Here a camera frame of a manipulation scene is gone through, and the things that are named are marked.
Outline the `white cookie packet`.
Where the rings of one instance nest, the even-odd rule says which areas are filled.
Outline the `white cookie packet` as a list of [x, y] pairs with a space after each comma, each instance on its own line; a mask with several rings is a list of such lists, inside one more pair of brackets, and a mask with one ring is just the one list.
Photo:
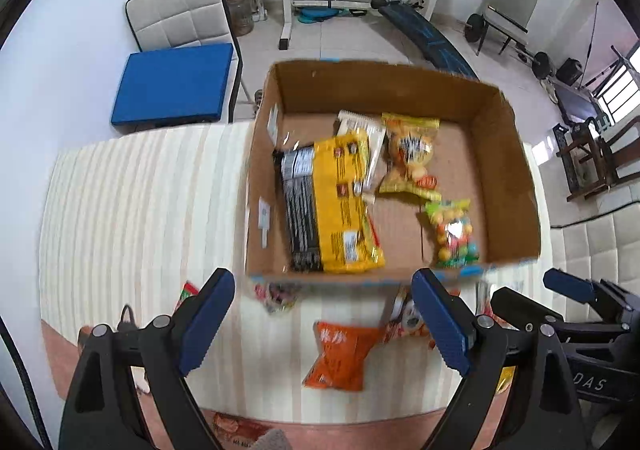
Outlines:
[[436, 347], [435, 340], [414, 302], [411, 288], [401, 286], [394, 298], [390, 318], [385, 324], [382, 342], [388, 344], [393, 340], [407, 337], [424, 338], [428, 347], [431, 349]]

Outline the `orange snack bag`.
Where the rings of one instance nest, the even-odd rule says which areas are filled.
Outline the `orange snack bag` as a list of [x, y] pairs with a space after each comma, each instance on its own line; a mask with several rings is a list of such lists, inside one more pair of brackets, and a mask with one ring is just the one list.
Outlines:
[[362, 392], [364, 363], [382, 340], [382, 329], [344, 326], [324, 321], [314, 323], [319, 355], [303, 385], [315, 389]]

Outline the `red spicy strip packet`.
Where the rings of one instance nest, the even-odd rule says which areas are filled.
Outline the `red spicy strip packet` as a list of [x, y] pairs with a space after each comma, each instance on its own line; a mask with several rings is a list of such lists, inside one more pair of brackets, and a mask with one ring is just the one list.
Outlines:
[[200, 292], [200, 289], [195, 284], [193, 284], [190, 281], [184, 282], [180, 291], [178, 301], [175, 306], [175, 310], [178, 310], [187, 299], [198, 295], [199, 292]]

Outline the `dark red snack packet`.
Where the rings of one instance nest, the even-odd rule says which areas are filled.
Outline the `dark red snack packet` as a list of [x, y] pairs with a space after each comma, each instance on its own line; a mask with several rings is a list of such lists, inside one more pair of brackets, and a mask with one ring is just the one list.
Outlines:
[[270, 314], [288, 311], [294, 307], [302, 288], [292, 283], [256, 283], [254, 295]]

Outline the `white padded sofa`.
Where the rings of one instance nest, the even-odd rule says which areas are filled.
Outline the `white padded sofa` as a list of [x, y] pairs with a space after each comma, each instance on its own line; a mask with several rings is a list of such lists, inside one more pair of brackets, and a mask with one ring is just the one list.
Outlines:
[[551, 229], [553, 267], [639, 295], [639, 203]]

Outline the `colourful candy ball bag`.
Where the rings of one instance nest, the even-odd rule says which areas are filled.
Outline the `colourful candy ball bag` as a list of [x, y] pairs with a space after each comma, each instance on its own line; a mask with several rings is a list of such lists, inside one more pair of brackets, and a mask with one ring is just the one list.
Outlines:
[[480, 259], [480, 250], [473, 240], [470, 207], [469, 199], [429, 202], [423, 206], [428, 222], [435, 229], [439, 267], [461, 268]]

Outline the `dark wooden chair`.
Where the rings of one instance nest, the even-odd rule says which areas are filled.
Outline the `dark wooden chair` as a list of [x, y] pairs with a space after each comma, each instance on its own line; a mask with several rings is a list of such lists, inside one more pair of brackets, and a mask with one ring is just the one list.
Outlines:
[[[602, 136], [595, 138], [589, 125], [594, 120], [567, 128], [557, 124], [552, 128], [558, 146], [555, 153], [561, 159], [568, 186], [567, 202], [576, 199], [591, 199], [605, 191], [639, 180], [639, 170], [628, 175], [620, 175], [620, 170], [639, 162], [639, 139], [634, 139], [619, 150], [614, 151], [614, 144], [639, 127], [639, 116], [630, 118], [610, 139]], [[577, 168], [579, 165], [592, 162], [596, 176], [591, 182], [580, 182]]]

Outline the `striped cat tablecloth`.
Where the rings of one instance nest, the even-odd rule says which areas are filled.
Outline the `striped cat tablecloth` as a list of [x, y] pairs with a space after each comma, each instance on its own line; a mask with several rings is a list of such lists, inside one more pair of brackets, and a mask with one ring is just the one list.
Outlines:
[[186, 379], [206, 413], [293, 424], [352, 424], [445, 407], [459, 375], [424, 338], [375, 347], [361, 392], [304, 385], [318, 355], [314, 323], [378, 326], [395, 288], [307, 287], [271, 312], [244, 274], [244, 202], [251, 123], [135, 133], [58, 155], [42, 217], [41, 329], [56, 391], [65, 396], [84, 326], [137, 324], [171, 313], [183, 285], [217, 268], [234, 302], [203, 363]]

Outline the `yellow chips bag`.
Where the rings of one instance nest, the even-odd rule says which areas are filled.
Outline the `yellow chips bag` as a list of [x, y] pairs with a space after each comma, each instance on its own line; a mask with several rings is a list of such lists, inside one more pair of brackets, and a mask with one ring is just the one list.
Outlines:
[[385, 113], [382, 124], [386, 129], [388, 169], [378, 191], [410, 193], [426, 201], [440, 202], [437, 179], [428, 169], [440, 121]]

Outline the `black monitor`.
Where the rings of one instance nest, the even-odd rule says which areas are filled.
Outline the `black monitor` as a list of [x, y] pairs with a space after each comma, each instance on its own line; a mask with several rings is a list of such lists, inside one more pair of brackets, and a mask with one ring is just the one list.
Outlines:
[[567, 86], [555, 78], [551, 82], [564, 124], [574, 127], [593, 121], [598, 126], [608, 127], [610, 124], [608, 115], [589, 91]]

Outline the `yellow black snack bag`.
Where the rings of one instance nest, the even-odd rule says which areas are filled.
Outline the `yellow black snack bag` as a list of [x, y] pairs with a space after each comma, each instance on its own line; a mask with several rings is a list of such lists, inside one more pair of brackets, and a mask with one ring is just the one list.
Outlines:
[[358, 147], [358, 136], [349, 133], [273, 152], [294, 271], [363, 273], [385, 266]]

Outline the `white cracker packet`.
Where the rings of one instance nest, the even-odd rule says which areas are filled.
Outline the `white cracker packet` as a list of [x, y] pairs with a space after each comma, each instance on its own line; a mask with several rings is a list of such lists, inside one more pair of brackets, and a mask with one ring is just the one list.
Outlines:
[[386, 137], [386, 129], [379, 119], [340, 110], [337, 114], [339, 136], [352, 133], [359, 138], [359, 152], [363, 159], [364, 178], [363, 188], [371, 193], [374, 191], [376, 167], [381, 158]]

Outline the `grey chair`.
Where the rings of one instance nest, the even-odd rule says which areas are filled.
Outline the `grey chair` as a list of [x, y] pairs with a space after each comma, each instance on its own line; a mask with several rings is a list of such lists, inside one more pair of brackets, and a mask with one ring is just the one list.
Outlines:
[[528, 43], [528, 24], [538, 0], [483, 0], [480, 6], [480, 18], [482, 19], [482, 31], [480, 32], [480, 44], [477, 53], [484, 46], [489, 29], [500, 32], [506, 37], [500, 53], [506, 46], [513, 42], [522, 53], [526, 52]]

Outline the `black blue sit-up bench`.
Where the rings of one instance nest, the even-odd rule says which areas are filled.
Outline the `black blue sit-up bench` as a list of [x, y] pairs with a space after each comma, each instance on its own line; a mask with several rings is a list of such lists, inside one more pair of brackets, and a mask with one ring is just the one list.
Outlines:
[[371, 8], [402, 32], [433, 66], [477, 80], [476, 72], [454, 45], [413, 6], [413, 0], [371, 0]]

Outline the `blue cushion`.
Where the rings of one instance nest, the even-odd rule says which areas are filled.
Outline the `blue cushion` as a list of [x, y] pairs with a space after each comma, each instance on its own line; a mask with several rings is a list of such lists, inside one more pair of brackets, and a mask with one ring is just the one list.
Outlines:
[[220, 121], [232, 58], [230, 43], [130, 54], [111, 124], [124, 127]]

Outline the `water jug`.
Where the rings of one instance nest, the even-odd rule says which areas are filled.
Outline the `water jug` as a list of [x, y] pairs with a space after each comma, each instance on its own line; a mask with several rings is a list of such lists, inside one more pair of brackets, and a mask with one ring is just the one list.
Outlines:
[[245, 36], [254, 29], [252, 0], [227, 0], [231, 27], [237, 37]]

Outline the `white padded chair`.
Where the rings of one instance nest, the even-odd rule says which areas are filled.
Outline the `white padded chair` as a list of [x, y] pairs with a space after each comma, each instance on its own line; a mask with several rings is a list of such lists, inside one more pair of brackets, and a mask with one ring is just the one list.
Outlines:
[[236, 100], [246, 89], [243, 58], [227, 0], [127, 0], [125, 14], [141, 52], [229, 43], [233, 48], [221, 120], [234, 121]]

